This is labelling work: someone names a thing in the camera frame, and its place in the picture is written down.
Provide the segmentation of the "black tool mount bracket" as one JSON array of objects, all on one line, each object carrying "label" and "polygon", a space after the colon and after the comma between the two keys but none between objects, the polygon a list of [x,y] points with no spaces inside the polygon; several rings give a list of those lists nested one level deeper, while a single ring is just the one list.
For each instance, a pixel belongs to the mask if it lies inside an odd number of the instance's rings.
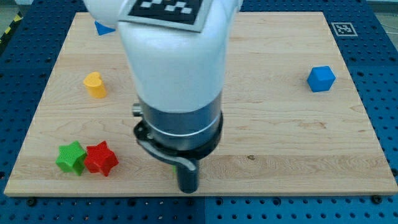
[{"label": "black tool mount bracket", "polygon": [[212,137],[202,145],[189,150],[174,149],[156,141],[154,137],[154,129],[152,129],[144,119],[134,127],[134,135],[137,139],[137,143],[147,153],[159,161],[176,166],[181,170],[198,171],[199,160],[211,154],[220,141],[223,128],[222,113],[218,115],[215,122],[218,126]]}]

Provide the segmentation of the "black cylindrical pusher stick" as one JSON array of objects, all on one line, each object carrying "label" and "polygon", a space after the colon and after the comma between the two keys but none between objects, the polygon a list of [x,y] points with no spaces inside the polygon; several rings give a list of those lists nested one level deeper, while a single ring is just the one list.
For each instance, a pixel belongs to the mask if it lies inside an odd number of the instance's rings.
[{"label": "black cylindrical pusher stick", "polygon": [[196,159],[190,159],[189,161],[193,164],[193,170],[190,170],[185,165],[177,165],[178,187],[186,194],[195,192],[199,185],[199,161]]}]

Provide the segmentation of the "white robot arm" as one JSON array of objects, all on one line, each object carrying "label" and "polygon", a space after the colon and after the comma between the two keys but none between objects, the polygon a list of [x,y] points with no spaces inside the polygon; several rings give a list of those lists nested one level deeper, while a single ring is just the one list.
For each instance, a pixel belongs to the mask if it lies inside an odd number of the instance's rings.
[{"label": "white robot arm", "polygon": [[139,101],[138,144],[197,190],[199,161],[219,143],[226,49],[242,2],[90,1],[94,20],[119,32]]}]

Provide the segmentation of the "fiducial tag on arm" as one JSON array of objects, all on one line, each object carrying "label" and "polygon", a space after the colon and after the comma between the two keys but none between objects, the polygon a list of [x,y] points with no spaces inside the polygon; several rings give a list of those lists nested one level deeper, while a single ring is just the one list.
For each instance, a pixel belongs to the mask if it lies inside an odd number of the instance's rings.
[{"label": "fiducial tag on arm", "polygon": [[128,0],[118,20],[201,32],[212,0]]}]

